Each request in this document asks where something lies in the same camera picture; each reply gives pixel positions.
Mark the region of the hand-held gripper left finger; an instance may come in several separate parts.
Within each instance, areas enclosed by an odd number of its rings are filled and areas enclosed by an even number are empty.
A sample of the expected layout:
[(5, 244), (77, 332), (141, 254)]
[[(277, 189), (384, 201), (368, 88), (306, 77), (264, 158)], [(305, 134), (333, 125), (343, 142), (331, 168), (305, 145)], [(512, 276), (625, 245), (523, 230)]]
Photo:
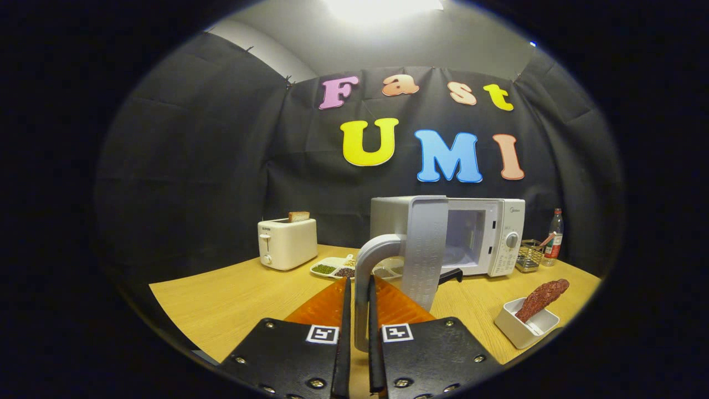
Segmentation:
[(348, 398), (351, 280), (342, 278), (284, 320), (263, 318), (219, 371), (268, 398)]

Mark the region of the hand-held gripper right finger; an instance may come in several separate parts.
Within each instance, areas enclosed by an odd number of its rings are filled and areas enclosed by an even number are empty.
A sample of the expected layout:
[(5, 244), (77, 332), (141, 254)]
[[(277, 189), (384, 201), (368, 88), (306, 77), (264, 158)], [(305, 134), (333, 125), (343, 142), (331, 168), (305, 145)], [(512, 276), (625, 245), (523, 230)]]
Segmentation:
[(383, 323), (383, 280), (367, 292), (370, 392), (380, 398), (452, 398), (499, 374), (501, 364), (454, 316)]

